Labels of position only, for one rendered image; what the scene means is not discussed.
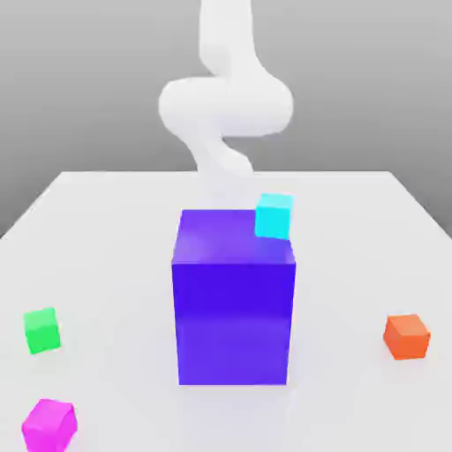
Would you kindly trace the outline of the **small magenta cube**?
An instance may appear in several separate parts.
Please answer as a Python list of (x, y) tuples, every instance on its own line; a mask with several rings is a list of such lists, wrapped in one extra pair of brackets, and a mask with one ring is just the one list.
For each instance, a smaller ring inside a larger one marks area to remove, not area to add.
[(28, 452), (65, 452), (78, 430), (72, 403), (41, 399), (22, 423)]

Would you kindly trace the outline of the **large purple box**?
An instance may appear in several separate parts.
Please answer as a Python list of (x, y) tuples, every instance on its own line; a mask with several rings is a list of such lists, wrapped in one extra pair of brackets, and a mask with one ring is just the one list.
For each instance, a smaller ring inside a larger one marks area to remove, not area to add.
[(185, 209), (171, 261), (182, 385), (287, 381), (296, 261), (252, 210)]

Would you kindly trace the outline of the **small green cube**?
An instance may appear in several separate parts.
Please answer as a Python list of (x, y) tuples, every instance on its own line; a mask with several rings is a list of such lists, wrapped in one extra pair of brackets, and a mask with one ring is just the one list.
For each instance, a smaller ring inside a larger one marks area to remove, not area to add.
[(27, 312), (23, 315), (23, 320), (27, 346), (32, 355), (61, 347), (54, 307)]

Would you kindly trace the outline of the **small orange cube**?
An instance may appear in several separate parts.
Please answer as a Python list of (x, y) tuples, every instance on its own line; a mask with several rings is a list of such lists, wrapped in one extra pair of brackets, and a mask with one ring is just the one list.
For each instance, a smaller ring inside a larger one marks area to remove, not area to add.
[(387, 317), (383, 341), (395, 360), (424, 358), (431, 333), (417, 314)]

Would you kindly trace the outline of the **small cyan cube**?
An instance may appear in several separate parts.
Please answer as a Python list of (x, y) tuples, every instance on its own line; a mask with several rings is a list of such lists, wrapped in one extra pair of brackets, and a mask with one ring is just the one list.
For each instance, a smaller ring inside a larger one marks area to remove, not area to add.
[(262, 193), (256, 207), (256, 236), (289, 240), (293, 203), (290, 194)]

